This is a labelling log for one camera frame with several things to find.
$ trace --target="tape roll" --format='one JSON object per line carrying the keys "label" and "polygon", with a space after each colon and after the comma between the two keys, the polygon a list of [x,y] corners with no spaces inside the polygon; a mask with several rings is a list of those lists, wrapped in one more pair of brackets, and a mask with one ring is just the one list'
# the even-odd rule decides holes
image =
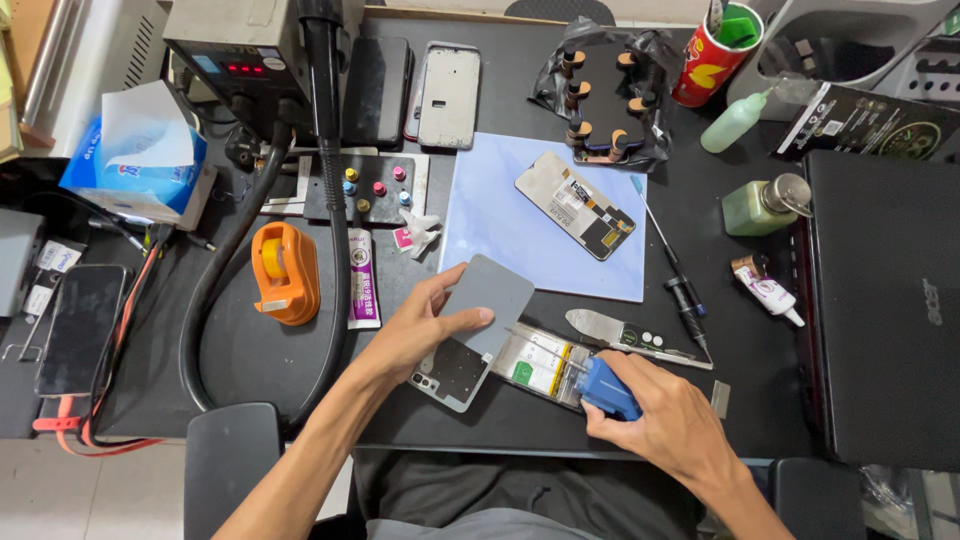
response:
{"label": "tape roll", "polygon": [[270,238],[263,241],[263,247],[260,250],[260,258],[263,259],[263,269],[271,278],[286,278],[287,268],[283,264],[283,239]]}

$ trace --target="black armrest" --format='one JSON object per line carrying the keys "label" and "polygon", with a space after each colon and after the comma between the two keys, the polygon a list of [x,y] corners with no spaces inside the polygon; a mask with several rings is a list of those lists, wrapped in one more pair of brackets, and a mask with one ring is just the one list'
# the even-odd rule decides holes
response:
{"label": "black armrest", "polygon": [[225,406],[194,418],[186,432],[183,539],[209,540],[282,453],[271,404]]}
{"label": "black armrest", "polygon": [[860,475],[849,465],[808,457],[774,461],[770,500],[797,540],[867,537]]}

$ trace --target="orange tape dispenser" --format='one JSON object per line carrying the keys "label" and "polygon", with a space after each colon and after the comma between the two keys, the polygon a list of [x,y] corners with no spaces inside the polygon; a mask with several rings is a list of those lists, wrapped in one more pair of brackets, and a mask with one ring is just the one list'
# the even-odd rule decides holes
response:
{"label": "orange tape dispenser", "polygon": [[320,309],[317,245],[293,225],[268,223],[253,235],[251,263],[258,311],[285,325],[302,325]]}

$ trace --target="blue mat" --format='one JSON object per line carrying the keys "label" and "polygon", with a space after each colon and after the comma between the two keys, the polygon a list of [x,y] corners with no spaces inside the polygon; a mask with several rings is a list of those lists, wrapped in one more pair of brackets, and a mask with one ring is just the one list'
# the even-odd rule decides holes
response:
{"label": "blue mat", "polygon": [[[607,260],[594,258],[514,186],[546,151],[573,165],[636,222]],[[482,253],[538,289],[643,302],[646,208],[630,174],[574,164],[570,148],[559,142],[475,134],[473,148],[457,153],[438,272]],[[638,176],[646,193],[647,177]]]}

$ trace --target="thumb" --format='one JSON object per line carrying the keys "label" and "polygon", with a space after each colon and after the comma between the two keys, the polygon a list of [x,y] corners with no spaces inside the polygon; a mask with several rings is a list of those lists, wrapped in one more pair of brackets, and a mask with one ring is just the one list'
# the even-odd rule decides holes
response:
{"label": "thumb", "polygon": [[587,435],[610,441],[620,448],[626,444],[627,425],[623,422],[617,422],[607,418],[604,411],[596,405],[580,400],[580,405],[587,412]]}
{"label": "thumb", "polygon": [[444,338],[452,333],[487,326],[493,320],[493,310],[488,307],[472,307],[452,315],[437,317]]}

